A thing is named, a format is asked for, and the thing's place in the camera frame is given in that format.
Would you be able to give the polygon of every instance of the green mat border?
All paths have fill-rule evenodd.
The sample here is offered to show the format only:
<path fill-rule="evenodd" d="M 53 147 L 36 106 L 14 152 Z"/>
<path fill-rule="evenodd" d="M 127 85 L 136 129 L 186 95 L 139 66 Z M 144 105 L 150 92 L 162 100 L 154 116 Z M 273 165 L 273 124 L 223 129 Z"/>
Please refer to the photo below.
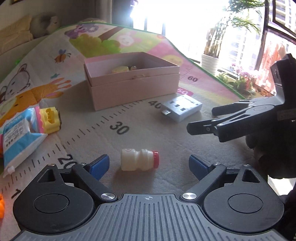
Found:
<path fill-rule="evenodd" d="M 141 31 L 141 32 L 145 32 L 145 33 L 151 33 L 151 34 L 156 34 L 156 35 L 161 35 L 161 34 L 157 34 L 157 33 L 153 33 L 153 32 L 149 32 L 149 31 L 145 31 L 145 30 L 140 30 L 140 29 L 135 29 L 135 28 L 131 28 L 131 27 L 126 27 L 126 26 L 121 26 L 121 25 L 117 25 L 117 24 L 111 24 L 111 23 L 100 23 L 100 22 L 82 22 L 82 23 L 76 23 L 76 24 L 70 24 L 67 26 L 63 26 L 60 27 L 58 29 L 56 29 L 54 32 L 63 29 L 63 28 L 67 28 L 70 26 L 75 26 L 75 25 L 79 25 L 79 24 L 83 24 L 83 23 L 98 23 L 98 24 L 107 24 L 107 25 L 112 25 L 112 26 L 117 26 L 117 27 L 123 27 L 123 28 L 128 28 L 131 30 L 137 30 L 137 31 Z M 231 88 L 229 85 L 225 84 L 223 81 L 221 81 L 220 79 L 218 79 L 216 76 L 212 75 L 211 73 L 209 73 L 208 71 L 206 71 L 205 69 L 203 69 L 201 66 L 199 66 L 198 64 L 194 63 L 191 59 L 189 59 L 188 57 L 186 57 L 166 36 L 164 36 L 169 42 L 170 44 L 173 46 L 173 48 L 175 50 L 177 50 L 183 57 L 185 57 L 189 62 L 191 62 L 193 65 L 195 65 L 196 67 L 198 67 L 200 70 L 202 70 L 203 72 L 205 72 L 207 75 L 209 75 L 210 77 L 212 77 L 214 80 L 218 81 L 220 84 L 222 84 L 223 86 L 225 86 L 227 89 L 229 89 L 232 93 L 234 93 L 235 95 L 237 95 L 240 99 L 245 99 L 244 96 L 242 96 L 240 93 L 238 93 L 235 89 Z"/>

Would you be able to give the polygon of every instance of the foam play mat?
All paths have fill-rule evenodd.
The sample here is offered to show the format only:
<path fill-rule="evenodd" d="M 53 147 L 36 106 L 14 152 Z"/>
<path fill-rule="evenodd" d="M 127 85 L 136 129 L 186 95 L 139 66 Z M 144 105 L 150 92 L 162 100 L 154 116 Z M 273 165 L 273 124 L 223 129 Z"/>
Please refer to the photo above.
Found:
<path fill-rule="evenodd" d="M 85 82 L 85 58 L 127 52 L 147 52 L 181 67 L 178 93 L 139 100 L 94 111 Z M 212 118 L 214 106 L 238 101 L 240 95 L 180 53 L 164 36 L 102 23 L 62 28 L 37 45 L 0 84 L 0 125 L 30 106 L 55 106 L 62 128 L 49 135 L 12 175 L 0 177 L 5 215 L 0 240 L 13 238 L 19 228 L 13 202 L 46 164 L 70 168 L 90 163 L 102 154 L 110 157 L 109 171 L 101 182 L 122 193 L 181 194 L 198 180 L 188 168 L 188 158 L 198 154 L 208 162 L 239 168 L 251 158 L 244 139 L 219 143 L 213 135 L 190 136 L 187 123 Z M 201 112 L 180 123 L 160 113 L 160 103 L 188 94 L 203 103 Z M 123 172 L 122 148 L 156 150 L 156 170 Z"/>

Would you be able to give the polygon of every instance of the pink box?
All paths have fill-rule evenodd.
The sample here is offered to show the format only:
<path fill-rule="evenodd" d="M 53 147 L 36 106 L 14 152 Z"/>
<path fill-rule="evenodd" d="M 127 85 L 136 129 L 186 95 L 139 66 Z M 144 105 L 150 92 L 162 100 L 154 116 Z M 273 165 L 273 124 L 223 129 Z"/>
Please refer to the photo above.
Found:
<path fill-rule="evenodd" d="M 112 74 L 118 66 L 139 69 Z M 176 93 L 180 78 L 179 66 L 144 52 L 88 58 L 84 69 L 95 110 Z"/>

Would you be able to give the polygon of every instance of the metal screw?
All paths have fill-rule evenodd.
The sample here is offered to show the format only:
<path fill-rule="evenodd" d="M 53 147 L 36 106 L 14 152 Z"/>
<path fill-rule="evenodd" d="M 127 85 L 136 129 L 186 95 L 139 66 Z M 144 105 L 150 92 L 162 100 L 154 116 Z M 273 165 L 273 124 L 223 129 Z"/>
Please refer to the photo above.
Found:
<path fill-rule="evenodd" d="M 193 200 L 193 199 L 196 199 L 197 196 L 193 192 L 186 192 L 186 193 L 183 193 L 182 197 L 186 200 Z"/>
<path fill-rule="evenodd" d="M 101 195 L 101 198 L 104 200 L 112 200 L 115 198 L 115 194 L 110 193 L 110 192 L 106 192 Z"/>

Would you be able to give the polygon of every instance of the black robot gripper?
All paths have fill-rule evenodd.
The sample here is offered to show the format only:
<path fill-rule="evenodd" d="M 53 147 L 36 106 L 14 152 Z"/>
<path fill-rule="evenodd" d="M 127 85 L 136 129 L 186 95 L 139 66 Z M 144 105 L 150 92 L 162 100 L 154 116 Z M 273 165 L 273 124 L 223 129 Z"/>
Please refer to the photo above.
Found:
<path fill-rule="evenodd" d="M 108 168 L 108 155 L 70 169 L 47 165 L 14 202 L 21 232 L 13 240 L 285 240 L 276 231 L 284 204 L 250 165 L 227 169 L 192 155 L 199 182 L 179 198 L 118 199 L 99 182 Z"/>
<path fill-rule="evenodd" d="M 192 122 L 191 135 L 214 134 L 220 142 L 270 128 L 296 119 L 296 61 L 291 54 L 271 66 L 276 96 L 244 99 L 212 109 L 213 116 L 225 117 Z"/>

